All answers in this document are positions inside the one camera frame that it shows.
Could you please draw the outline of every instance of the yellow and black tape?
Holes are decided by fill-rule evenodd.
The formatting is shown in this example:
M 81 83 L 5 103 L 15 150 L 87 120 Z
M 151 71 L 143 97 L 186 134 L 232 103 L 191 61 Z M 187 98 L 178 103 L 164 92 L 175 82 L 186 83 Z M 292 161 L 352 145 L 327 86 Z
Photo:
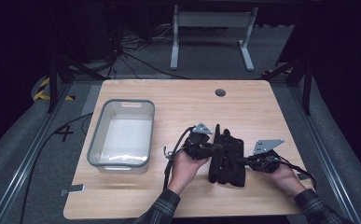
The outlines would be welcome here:
M 38 88 L 37 93 L 35 94 L 34 100 L 50 100 L 51 97 L 49 95 L 44 94 L 44 89 L 49 84 L 49 77 L 46 77 Z M 74 95 L 68 95 L 64 100 L 75 100 L 76 97 Z

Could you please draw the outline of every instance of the plaid shirt sleeve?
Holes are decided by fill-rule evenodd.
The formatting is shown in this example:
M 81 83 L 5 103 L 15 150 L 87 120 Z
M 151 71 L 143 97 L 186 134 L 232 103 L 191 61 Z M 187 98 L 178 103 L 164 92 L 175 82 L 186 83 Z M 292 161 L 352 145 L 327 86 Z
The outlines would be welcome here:
M 165 189 L 146 213 L 137 218 L 133 223 L 165 224 L 171 223 L 174 211 L 180 203 L 180 197 L 169 189 Z
M 311 224 L 348 224 L 351 220 L 341 217 L 323 202 L 312 189 L 298 194 L 294 201 Z

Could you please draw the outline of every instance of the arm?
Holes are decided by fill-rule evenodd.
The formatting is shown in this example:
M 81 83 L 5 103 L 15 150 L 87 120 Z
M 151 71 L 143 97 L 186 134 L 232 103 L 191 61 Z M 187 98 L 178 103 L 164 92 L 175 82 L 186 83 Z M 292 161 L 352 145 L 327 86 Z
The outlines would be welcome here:
M 192 160 L 185 152 L 179 152 L 174 158 L 171 181 L 153 205 L 134 223 L 171 223 L 174 211 L 180 203 L 180 193 L 197 174 L 208 159 Z
M 323 202 L 312 189 L 305 189 L 288 166 L 280 164 L 279 169 L 271 174 L 273 182 L 285 193 L 294 197 L 294 201 L 302 210 L 309 223 L 353 223 Z

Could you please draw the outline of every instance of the plastic container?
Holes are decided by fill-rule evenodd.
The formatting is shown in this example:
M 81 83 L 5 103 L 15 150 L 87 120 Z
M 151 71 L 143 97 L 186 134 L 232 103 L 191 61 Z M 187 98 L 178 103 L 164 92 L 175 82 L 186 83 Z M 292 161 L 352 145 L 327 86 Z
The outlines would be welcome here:
M 104 103 L 87 160 L 103 173 L 143 174 L 148 169 L 155 106 L 148 100 Z

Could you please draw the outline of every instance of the wooden table top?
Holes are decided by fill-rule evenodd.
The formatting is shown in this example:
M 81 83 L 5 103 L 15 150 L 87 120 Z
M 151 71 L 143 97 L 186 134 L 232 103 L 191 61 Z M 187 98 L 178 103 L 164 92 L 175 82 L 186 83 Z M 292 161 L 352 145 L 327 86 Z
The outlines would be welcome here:
M 217 89 L 226 92 L 215 95 Z M 149 167 L 143 175 L 104 174 L 87 161 L 87 152 L 104 102 L 143 99 L 155 105 Z M 73 185 L 85 191 L 68 195 L 66 218 L 127 218 L 141 216 L 162 191 L 167 159 L 183 131 L 203 122 L 213 132 L 244 140 L 244 156 L 252 155 L 256 140 L 284 139 L 275 151 L 305 168 L 270 84 L 262 80 L 108 80 L 102 85 Z M 175 217 L 225 217 L 299 214 L 300 210 L 265 175 L 246 167 L 244 188 L 208 181 L 208 161 L 180 195 Z M 310 180 L 302 180 L 311 188 Z

